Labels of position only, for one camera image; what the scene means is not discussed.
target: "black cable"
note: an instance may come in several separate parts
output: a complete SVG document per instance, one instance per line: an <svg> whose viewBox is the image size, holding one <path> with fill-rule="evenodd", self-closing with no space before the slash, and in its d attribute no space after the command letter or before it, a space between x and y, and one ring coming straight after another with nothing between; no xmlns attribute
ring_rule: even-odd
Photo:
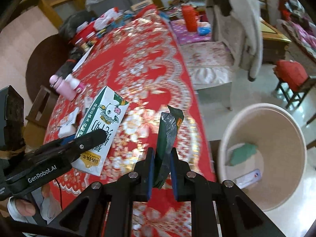
<svg viewBox="0 0 316 237"><path fill-rule="evenodd" d="M62 195L61 195L61 187L60 187L60 184L57 180L57 178L55 178L55 181L57 182L58 184L58 187L59 187L59 193L60 193L60 206L61 206L61 211L63 211L63 198L62 198Z"/></svg>

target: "wooden desk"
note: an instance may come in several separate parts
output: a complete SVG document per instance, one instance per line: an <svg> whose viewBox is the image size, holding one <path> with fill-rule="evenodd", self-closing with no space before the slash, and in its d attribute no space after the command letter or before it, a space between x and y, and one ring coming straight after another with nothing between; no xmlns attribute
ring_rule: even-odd
<svg viewBox="0 0 316 237"><path fill-rule="evenodd" d="M275 63L285 59L285 52L291 40L265 21L261 22L261 31L263 38L262 63Z"/></svg>

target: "beige trash bin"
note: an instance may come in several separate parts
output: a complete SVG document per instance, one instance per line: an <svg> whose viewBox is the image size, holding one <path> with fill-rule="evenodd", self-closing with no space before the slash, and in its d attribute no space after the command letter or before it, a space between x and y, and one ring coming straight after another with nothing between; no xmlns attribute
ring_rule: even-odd
<svg viewBox="0 0 316 237"><path fill-rule="evenodd" d="M257 153L236 166L227 166L231 148L242 143L257 145ZM230 122L218 150L218 177L234 180L255 169L262 179L243 191L263 211L288 200L298 187L306 164L302 131L284 109L257 103L240 111Z"/></svg>

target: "red cushion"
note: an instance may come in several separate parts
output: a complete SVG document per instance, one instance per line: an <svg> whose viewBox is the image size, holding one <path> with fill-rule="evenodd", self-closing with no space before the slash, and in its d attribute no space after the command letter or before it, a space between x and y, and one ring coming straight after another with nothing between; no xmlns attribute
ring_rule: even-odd
<svg viewBox="0 0 316 237"><path fill-rule="evenodd" d="M299 86L308 78L304 67L297 61L279 60L276 64L277 76L288 83L292 91L297 92Z"/></svg>

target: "pink bottle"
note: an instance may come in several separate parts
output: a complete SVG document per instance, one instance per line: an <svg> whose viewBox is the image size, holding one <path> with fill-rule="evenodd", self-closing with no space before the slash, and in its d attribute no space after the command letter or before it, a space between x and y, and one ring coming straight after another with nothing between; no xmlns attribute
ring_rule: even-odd
<svg viewBox="0 0 316 237"><path fill-rule="evenodd" d="M49 79L49 83L51 84L51 87L56 90L56 92L64 96L67 100L72 101L76 97L76 92L72 90L70 85L65 80L63 80L62 77L53 75Z"/></svg>

